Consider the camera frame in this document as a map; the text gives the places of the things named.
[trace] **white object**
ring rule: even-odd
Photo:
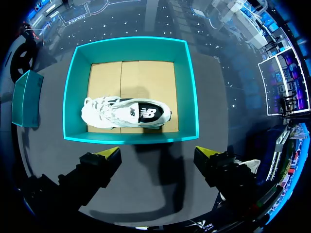
[[[171,119],[170,108],[150,99],[121,99],[117,96],[92,100],[86,98],[81,110],[82,120],[101,129],[144,127],[159,129]]]

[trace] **sneaker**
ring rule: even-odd
[[[170,108],[159,101],[150,99],[121,99],[102,97],[86,98],[81,110],[83,121],[101,129],[115,127],[144,127],[159,129],[171,120]]]

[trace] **gray floor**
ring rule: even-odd
[[[212,209],[218,191],[210,188],[195,168],[193,154],[197,145],[226,150],[225,84],[218,60],[196,52],[191,52],[191,57],[197,85],[200,138],[171,144],[121,145],[122,166],[109,186],[100,189],[81,212],[115,224],[153,226],[194,218]],[[84,153],[114,147],[63,139],[63,94],[69,63],[70,56],[39,71],[44,76],[39,127],[18,129],[28,174],[45,174],[56,183],[58,175],[74,169]]]

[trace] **box wall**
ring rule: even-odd
[[[26,86],[26,80],[28,71],[23,74],[15,83],[13,100],[12,100],[12,122],[21,126],[22,125],[22,107],[24,99],[24,91]]]
[[[117,61],[173,62],[184,41],[161,37],[123,37],[97,41],[79,47],[89,63]]]
[[[22,125],[24,127],[37,127],[39,114],[39,100],[43,77],[29,70],[22,108]]]
[[[199,114],[195,80],[188,45],[174,62],[178,105],[179,131],[187,136],[199,137]]]
[[[79,48],[76,48],[73,57],[65,85],[63,105],[64,137],[86,132],[86,124],[81,118],[81,109],[87,96],[91,64],[80,52]]]
[[[80,133],[66,139],[78,142],[100,144],[151,144],[186,140],[180,132],[176,133]]]

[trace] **dark floor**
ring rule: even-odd
[[[40,116],[43,122],[42,127],[47,124],[43,119],[44,114],[51,117],[48,108],[55,107],[62,111],[63,85],[76,46],[124,36],[171,37],[186,40],[189,45],[196,75],[199,111],[200,114],[201,112],[204,114],[200,115],[201,137],[198,141],[191,143],[191,146],[197,143],[200,146],[214,150],[225,150],[227,146],[231,146],[234,152],[243,158],[247,136],[280,123],[279,118],[267,116],[263,82],[258,69],[258,63],[262,61],[262,57],[257,49],[244,41],[242,36],[235,36],[226,27],[222,27],[220,30],[212,29],[208,19],[192,13],[190,8],[192,2],[191,0],[110,0],[109,4],[107,4],[107,0],[93,0],[89,3],[91,12],[96,12],[96,9],[103,9],[103,6],[105,6],[104,10],[66,26],[59,17],[56,17],[56,22],[46,32],[44,38],[46,43],[40,47],[35,63],[35,71],[48,72],[53,70],[51,72],[61,76],[55,77],[55,81],[53,81],[53,77],[49,77],[50,88],[46,87],[47,92],[41,93],[41,98],[46,95],[42,101],[49,103],[40,106],[41,109],[47,109]],[[63,12],[62,15],[63,18],[67,17],[66,12]],[[213,70],[215,66],[211,66],[211,62],[205,66],[205,60],[198,58],[204,55],[209,56],[214,62],[217,61],[216,63],[219,64],[221,72]],[[198,82],[205,82],[208,86],[204,88]],[[55,93],[53,86],[59,91],[56,93],[60,95],[55,97],[55,101],[48,99],[49,95]],[[225,91],[219,92],[221,93],[221,96],[219,96],[217,93],[213,93],[213,89],[214,91],[225,89]],[[205,91],[210,92],[207,95],[209,98],[208,105],[204,105],[204,101],[206,101],[204,99]],[[225,111],[221,109],[220,111],[217,106],[226,106],[227,109]],[[55,118],[57,118],[56,121],[59,120],[59,127],[55,129],[55,133],[59,135],[57,141],[64,141],[61,131],[61,117]],[[218,120],[224,119],[222,127],[226,129],[226,132],[222,134],[223,138],[219,140],[215,140],[209,134],[208,127],[213,125],[214,122],[212,121],[215,118],[218,118]],[[32,129],[20,130],[19,139],[21,140],[22,154],[27,155],[27,153],[31,152],[29,157],[32,160],[30,160],[30,164],[25,164],[26,168],[30,173],[31,170],[34,170],[36,175],[45,173],[48,176],[51,175],[52,179],[55,180],[59,173],[69,171],[78,163],[78,157],[82,155],[79,154],[80,152],[96,152],[96,150],[103,149],[102,145],[82,144],[82,146],[77,146],[76,142],[66,142],[66,144],[62,144],[61,148],[67,150],[70,148],[72,153],[76,153],[75,155],[66,156],[61,154],[62,151],[59,148],[55,148],[54,143],[47,141],[40,145],[36,144],[34,139],[40,139],[42,136],[42,134],[39,134],[40,132],[45,133],[47,139],[53,137],[43,131],[44,129],[40,129],[40,127],[37,131]],[[141,200],[140,206],[135,203],[131,206],[128,204],[130,200],[122,199],[120,193],[127,192],[127,185],[129,185],[125,181],[122,185],[113,185],[111,189],[114,189],[114,191],[102,190],[100,194],[96,195],[97,197],[106,195],[108,198],[101,204],[110,205],[109,202],[113,202],[114,205],[119,205],[114,207],[115,209],[107,208],[100,212],[98,203],[91,201],[90,206],[82,208],[81,211],[100,220],[136,226],[139,223],[146,225],[173,223],[203,214],[204,208],[200,205],[200,198],[204,200],[202,193],[212,193],[211,196],[216,199],[217,192],[215,190],[211,191],[209,187],[205,186],[204,179],[199,178],[199,173],[192,163],[193,155],[190,154],[190,151],[194,150],[194,148],[189,149],[186,145],[175,143],[166,148],[157,147],[155,149],[158,151],[156,158],[148,156],[149,151],[144,150],[144,147],[138,150],[135,147],[129,149],[129,153],[132,155],[125,158],[123,163],[128,161],[128,164],[131,164],[133,162],[131,159],[135,158],[140,170],[124,170],[121,176],[119,174],[119,179],[124,179],[124,177],[138,178],[137,184],[131,184],[132,193],[130,195],[132,197],[135,196],[135,192],[141,192],[142,185],[139,185],[139,182],[146,184],[144,189],[148,190],[147,193],[155,191],[155,195],[159,194],[158,199],[149,206],[150,200],[148,197]],[[169,172],[166,163],[177,166],[180,169],[180,175],[174,176],[172,180],[167,181],[167,179],[164,179],[166,177],[165,172]],[[158,167],[163,168],[163,172],[159,171]],[[141,176],[146,176],[149,181],[144,180]],[[116,193],[119,194],[117,197],[121,201],[116,200]],[[182,200],[177,201],[177,204],[172,201],[176,199],[176,193],[184,197],[179,197]],[[212,207],[215,199],[212,199],[208,206]],[[102,213],[107,210],[110,211],[109,214]]]

